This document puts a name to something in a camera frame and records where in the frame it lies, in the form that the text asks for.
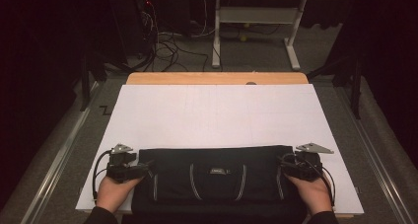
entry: wooden edge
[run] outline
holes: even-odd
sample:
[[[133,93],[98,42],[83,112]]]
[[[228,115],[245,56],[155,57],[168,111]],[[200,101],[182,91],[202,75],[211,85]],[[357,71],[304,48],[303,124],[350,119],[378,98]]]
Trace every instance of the wooden edge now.
[[[346,218],[348,219],[348,218],[353,218],[354,214],[335,214],[335,216],[341,219],[346,219]]]
[[[309,84],[300,72],[175,72],[132,73],[127,85],[276,85]]]

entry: black clamp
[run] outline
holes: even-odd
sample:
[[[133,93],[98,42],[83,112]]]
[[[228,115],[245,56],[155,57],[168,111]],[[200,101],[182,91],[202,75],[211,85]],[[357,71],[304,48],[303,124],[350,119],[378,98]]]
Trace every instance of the black clamp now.
[[[312,182],[322,176],[322,163],[319,154],[295,152],[279,158],[282,171],[288,176]]]
[[[129,166],[129,163],[136,160],[135,153],[128,153],[133,149],[117,144],[110,152],[110,158],[107,163],[106,175],[119,183],[144,177],[154,161],[145,164],[140,163],[137,166]]]

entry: bag logo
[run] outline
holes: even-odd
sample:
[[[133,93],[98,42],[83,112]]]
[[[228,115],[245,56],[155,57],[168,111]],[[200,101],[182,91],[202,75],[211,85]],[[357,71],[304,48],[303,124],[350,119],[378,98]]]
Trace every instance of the bag logo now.
[[[212,174],[212,175],[226,175],[228,173],[229,173],[229,171],[228,170],[225,170],[223,168],[212,168],[209,171],[209,174]]]

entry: metal leg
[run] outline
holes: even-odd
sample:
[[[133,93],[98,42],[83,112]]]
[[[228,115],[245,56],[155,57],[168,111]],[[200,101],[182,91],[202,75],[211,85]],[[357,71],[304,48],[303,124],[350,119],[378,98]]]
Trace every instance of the metal leg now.
[[[216,0],[215,10],[215,38],[213,40],[213,52],[212,52],[212,67],[219,68],[221,66],[221,40],[219,38],[219,9],[221,7],[220,0]]]
[[[296,32],[298,31],[299,24],[301,23],[302,15],[304,14],[306,4],[307,4],[307,0],[301,0],[301,3],[299,4],[299,11],[295,16],[295,21],[293,23],[292,33],[289,38],[284,39],[286,50],[288,52],[288,56],[292,64],[292,69],[295,71],[301,70],[301,66],[299,65],[298,58],[296,57],[295,49],[293,48],[293,42],[295,40]]]

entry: white paper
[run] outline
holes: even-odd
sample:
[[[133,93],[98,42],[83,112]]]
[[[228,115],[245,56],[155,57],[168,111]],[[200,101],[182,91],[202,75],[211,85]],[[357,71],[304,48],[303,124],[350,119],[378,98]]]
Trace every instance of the white paper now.
[[[150,148],[296,147],[310,142],[335,152],[320,156],[335,180],[336,213],[364,213],[309,84],[124,85],[96,159],[117,143],[138,152]],[[104,157],[99,170],[107,160]],[[76,209],[94,207],[91,180],[92,170]],[[119,210],[129,212],[130,199]]]

